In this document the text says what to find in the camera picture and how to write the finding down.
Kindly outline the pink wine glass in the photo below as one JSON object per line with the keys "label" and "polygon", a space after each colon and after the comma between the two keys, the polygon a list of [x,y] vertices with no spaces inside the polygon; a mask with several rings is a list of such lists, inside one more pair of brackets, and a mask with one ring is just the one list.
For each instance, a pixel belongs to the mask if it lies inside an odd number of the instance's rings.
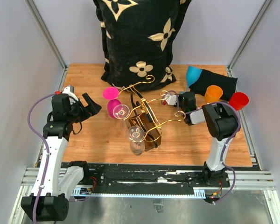
{"label": "pink wine glass", "polygon": [[118,96],[119,90],[115,87],[108,87],[103,91],[103,97],[108,100],[107,110],[111,118],[115,118],[113,115],[113,109],[121,104],[121,102],[117,99]]}

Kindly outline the orange wine glass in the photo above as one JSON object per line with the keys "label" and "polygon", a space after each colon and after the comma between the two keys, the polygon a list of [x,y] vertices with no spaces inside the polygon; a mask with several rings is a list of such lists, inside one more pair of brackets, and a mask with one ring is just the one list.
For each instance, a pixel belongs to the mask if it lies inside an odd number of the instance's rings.
{"label": "orange wine glass", "polygon": [[206,103],[213,103],[220,100],[223,95],[223,90],[217,85],[210,85],[206,89],[204,99]]}

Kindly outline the blue wine glass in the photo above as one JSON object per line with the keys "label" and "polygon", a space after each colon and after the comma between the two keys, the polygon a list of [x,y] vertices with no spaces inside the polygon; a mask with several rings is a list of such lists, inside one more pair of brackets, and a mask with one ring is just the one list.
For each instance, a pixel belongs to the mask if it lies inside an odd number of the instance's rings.
{"label": "blue wine glass", "polygon": [[199,79],[202,71],[203,71],[202,69],[197,68],[197,67],[193,67],[193,66],[188,67],[187,72],[186,72],[187,88],[186,88],[185,92],[187,92],[189,90],[190,86]]}

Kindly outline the red wine glass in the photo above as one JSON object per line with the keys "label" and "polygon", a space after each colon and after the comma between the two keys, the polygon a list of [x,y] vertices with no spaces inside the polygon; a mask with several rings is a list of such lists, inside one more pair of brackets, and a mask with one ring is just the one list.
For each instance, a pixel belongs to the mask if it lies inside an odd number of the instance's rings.
{"label": "red wine glass", "polygon": [[235,92],[229,100],[231,105],[236,111],[242,110],[249,103],[249,98],[242,92]]}

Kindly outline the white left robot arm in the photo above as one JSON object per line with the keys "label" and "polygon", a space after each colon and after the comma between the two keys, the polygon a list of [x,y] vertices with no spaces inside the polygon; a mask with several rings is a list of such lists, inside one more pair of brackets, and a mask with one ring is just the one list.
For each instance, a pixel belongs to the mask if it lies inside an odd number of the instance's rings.
{"label": "white left robot arm", "polygon": [[59,177],[70,135],[76,134],[73,125],[81,124],[98,114],[102,108],[87,93],[82,96],[87,106],[70,92],[57,91],[50,94],[52,111],[47,116],[42,133],[31,128],[43,141],[43,153],[32,191],[29,196],[22,198],[21,207],[35,224],[64,221],[69,210],[70,196],[75,187],[89,181],[92,181],[94,187],[98,183],[86,161],[70,162],[65,175]]}

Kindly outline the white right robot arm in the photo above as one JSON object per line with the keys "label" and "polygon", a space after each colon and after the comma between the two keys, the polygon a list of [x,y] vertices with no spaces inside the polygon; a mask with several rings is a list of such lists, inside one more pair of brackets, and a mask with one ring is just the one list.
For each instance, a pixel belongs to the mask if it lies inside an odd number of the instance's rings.
{"label": "white right robot arm", "polygon": [[185,113],[184,122],[188,126],[205,123],[212,137],[210,154],[203,164],[202,172],[190,180],[191,184],[212,187],[221,184],[229,186],[228,167],[225,164],[228,148],[240,130],[238,112],[225,101],[196,107],[195,93],[187,91],[177,97],[177,107]]}

